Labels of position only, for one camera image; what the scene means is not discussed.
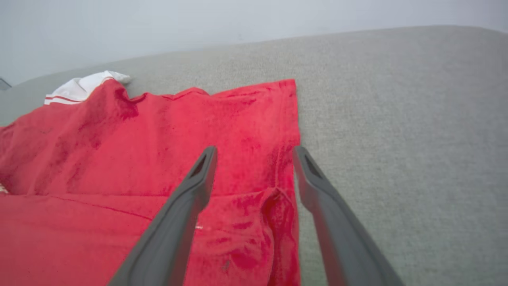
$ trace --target couch cushion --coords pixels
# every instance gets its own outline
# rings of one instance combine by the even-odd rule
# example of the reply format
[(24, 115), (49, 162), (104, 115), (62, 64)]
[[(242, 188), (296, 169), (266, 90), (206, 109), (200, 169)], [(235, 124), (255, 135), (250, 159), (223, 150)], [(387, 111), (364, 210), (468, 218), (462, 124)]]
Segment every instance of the couch cushion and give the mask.
[[(508, 281), (508, 36), (432, 26), (175, 52), (36, 78), (0, 124), (71, 79), (134, 77), (130, 96), (295, 78), (302, 144), (407, 285)], [(326, 278), (300, 205), (302, 283)]]

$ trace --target white wall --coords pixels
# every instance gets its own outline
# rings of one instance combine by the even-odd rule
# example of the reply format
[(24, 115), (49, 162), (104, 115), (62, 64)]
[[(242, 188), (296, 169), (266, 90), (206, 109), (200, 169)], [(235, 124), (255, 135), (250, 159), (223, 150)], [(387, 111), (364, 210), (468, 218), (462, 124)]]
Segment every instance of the white wall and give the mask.
[(396, 26), (508, 32), (506, 0), (0, 0), (0, 77), (175, 50)]

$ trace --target red fabric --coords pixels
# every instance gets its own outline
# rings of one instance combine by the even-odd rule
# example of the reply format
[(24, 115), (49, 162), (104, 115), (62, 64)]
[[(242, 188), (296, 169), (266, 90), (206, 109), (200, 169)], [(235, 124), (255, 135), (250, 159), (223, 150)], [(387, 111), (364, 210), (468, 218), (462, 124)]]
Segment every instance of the red fabric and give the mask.
[(293, 80), (209, 96), (113, 79), (0, 128), (0, 279), (105, 285), (205, 147), (217, 146), (186, 285), (299, 285)]

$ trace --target gray couch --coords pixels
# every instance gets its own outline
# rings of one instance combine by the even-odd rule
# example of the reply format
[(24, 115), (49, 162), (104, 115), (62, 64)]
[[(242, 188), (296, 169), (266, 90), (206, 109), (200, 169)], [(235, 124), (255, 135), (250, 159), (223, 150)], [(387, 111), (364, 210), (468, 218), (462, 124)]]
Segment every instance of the gray couch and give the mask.
[[(133, 76), (131, 97), (296, 79), (302, 144), (407, 285), (507, 285), (506, 34), (411, 27), (125, 60), (11, 88), (0, 124), (104, 70)], [(312, 218), (299, 211), (302, 283), (324, 285)]]

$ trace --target red stripe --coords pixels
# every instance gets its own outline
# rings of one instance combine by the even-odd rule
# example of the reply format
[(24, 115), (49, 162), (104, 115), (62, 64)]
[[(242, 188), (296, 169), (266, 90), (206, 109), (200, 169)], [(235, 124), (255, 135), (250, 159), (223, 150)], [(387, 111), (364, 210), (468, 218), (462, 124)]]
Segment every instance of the red stripe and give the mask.
[(58, 96), (58, 95), (55, 95), (53, 97), (50, 97), (50, 96), (46, 96), (46, 99), (53, 99), (53, 98), (60, 98), (60, 99), (65, 99), (65, 100), (68, 100), (68, 101), (72, 101), (72, 102), (82, 102), (82, 100), (72, 100), (72, 99), (69, 99), (69, 98), (65, 98), (63, 96)]

